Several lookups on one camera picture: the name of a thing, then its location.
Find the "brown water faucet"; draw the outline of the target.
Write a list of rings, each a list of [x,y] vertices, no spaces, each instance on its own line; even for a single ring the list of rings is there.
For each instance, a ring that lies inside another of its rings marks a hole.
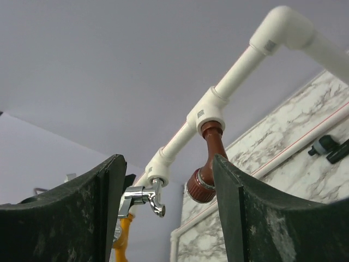
[[[223,129],[217,121],[209,121],[201,127],[202,137],[207,143],[208,159],[206,164],[197,169],[189,178],[186,187],[189,196],[197,203],[208,203],[216,195],[213,177],[213,158],[216,154],[227,158],[222,143]]]

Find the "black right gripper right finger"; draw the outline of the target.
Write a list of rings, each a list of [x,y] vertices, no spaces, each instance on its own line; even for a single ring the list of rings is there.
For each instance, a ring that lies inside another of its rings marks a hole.
[[[282,192],[215,155],[213,175],[228,261],[348,261],[348,200]]]

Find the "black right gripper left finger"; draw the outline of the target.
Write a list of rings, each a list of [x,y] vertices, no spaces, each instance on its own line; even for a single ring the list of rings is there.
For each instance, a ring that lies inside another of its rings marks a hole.
[[[127,164],[113,155],[89,172],[1,206],[1,261],[108,261]]]

